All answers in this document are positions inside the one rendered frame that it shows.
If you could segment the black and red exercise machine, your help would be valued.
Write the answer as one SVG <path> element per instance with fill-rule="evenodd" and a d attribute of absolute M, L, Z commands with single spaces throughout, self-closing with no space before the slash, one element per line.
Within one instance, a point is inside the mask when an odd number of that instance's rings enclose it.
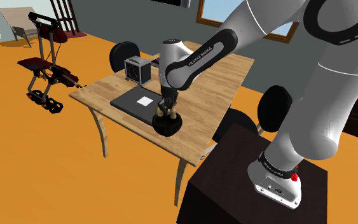
<path fill-rule="evenodd" d="M 54 48 L 54 44 L 67 42 L 67 36 L 54 18 L 46 17 L 34 12 L 30 12 L 28 18 L 37 28 L 40 56 L 18 62 L 19 65 L 33 72 L 33 77 L 27 88 L 28 92 L 26 93 L 26 96 L 32 102 L 42 106 L 50 113 L 59 113 L 63 108 L 63 104 L 48 96 L 50 87 L 58 83 L 67 87 L 81 87 L 78 83 L 79 78 L 77 76 L 73 75 L 68 69 L 56 65 L 57 51 Z M 50 42 L 49 56 L 52 58 L 50 62 L 44 56 L 43 39 Z M 48 82 L 48 85 L 43 92 L 33 89 L 34 83 L 38 78 L 42 78 Z"/>

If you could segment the wooden table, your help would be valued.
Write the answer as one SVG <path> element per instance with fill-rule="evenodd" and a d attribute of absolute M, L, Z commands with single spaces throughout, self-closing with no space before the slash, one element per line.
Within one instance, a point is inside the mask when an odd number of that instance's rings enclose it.
<path fill-rule="evenodd" d="M 134 84 L 123 71 L 112 72 L 108 55 L 113 43 L 96 37 L 85 41 L 78 71 L 92 79 L 71 93 L 78 102 L 78 142 L 71 155 L 84 161 L 89 195 L 110 204 L 131 199 L 141 204 L 177 207 L 191 173 L 230 105 L 242 97 L 242 82 L 253 60 L 232 54 L 206 70 L 179 94 L 183 125 L 170 137 L 113 108 L 110 101 Z"/>

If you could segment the grey cube clock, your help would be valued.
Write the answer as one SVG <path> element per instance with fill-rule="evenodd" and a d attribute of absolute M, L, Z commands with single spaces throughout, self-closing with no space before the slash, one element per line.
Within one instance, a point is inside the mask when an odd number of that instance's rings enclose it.
<path fill-rule="evenodd" d="M 144 86 L 151 81 L 151 62 L 139 56 L 124 60 L 125 79 Z"/>

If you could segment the black round-backed chair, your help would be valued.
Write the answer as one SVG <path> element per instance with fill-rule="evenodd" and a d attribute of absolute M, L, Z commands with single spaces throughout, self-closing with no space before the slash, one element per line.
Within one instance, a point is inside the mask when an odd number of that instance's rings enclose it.
<path fill-rule="evenodd" d="M 212 140 L 218 143 L 234 123 L 259 135 L 263 132 L 277 132 L 292 103 L 293 98 L 289 92 L 282 86 L 274 85 L 263 94 L 258 103 L 258 124 L 245 113 L 228 108 Z"/>
<path fill-rule="evenodd" d="M 133 56 L 141 56 L 139 47 L 135 43 L 124 41 L 115 44 L 109 53 L 109 63 L 113 72 L 116 73 L 124 69 L 124 61 Z"/>

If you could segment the dark robot stand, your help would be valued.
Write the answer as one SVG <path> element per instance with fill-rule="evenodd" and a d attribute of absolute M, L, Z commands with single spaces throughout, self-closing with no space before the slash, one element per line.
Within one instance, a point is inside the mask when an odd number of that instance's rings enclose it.
<path fill-rule="evenodd" d="M 234 123 L 189 179 L 177 224 L 327 224 L 328 174 L 307 160 L 296 209 L 255 191 L 247 167 L 269 144 Z"/>

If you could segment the dark wooden ladder shelf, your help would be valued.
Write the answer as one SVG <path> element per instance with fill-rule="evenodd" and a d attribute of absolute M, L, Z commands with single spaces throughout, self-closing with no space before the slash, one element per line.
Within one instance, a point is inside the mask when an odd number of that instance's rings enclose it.
<path fill-rule="evenodd" d="M 71 0 L 50 0 L 53 12 L 62 29 L 68 38 L 76 38 L 81 35 L 74 8 Z"/>

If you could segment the wooden framed window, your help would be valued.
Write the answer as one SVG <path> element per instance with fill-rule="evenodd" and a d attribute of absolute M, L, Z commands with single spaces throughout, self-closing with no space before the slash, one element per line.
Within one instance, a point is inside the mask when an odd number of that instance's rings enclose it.
<path fill-rule="evenodd" d="M 196 23 L 219 27 L 244 0 L 199 0 Z M 289 22 L 264 38 L 289 44 L 298 28 L 298 22 Z"/>

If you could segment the black round bowl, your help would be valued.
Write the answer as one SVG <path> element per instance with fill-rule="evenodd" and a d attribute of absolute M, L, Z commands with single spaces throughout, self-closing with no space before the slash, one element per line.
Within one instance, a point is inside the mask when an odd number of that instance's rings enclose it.
<path fill-rule="evenodd" d="M 182 118 L 174 107 L 167 109 L 165 106 L 158 105 L 152 126 L 159 135 L 170 137 L 182 127 Z"/>

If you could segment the beige lounge chair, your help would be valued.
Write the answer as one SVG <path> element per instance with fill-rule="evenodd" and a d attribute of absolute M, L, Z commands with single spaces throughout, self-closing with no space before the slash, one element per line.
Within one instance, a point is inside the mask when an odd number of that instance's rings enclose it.
<path fill-rule="evenodd" d="M 28 17 L 30 12 L 35 12 L 33 7 L 0 8 L 0 12 L 10 26 L 15 39 L 24 38 L 31 46 L 29 38 L 38 35 L 36 26 Z"/>

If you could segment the black wall television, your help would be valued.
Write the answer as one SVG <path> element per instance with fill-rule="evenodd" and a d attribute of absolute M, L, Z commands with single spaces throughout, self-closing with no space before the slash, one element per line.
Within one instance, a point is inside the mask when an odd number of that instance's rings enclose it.
<path fill-rule="evenodd" d="M 169 4 L 172 6 L 179 6 L 183 8 L 189 8 L 191 5 L 191 0 L 150 0 L 157 3 Z"/>

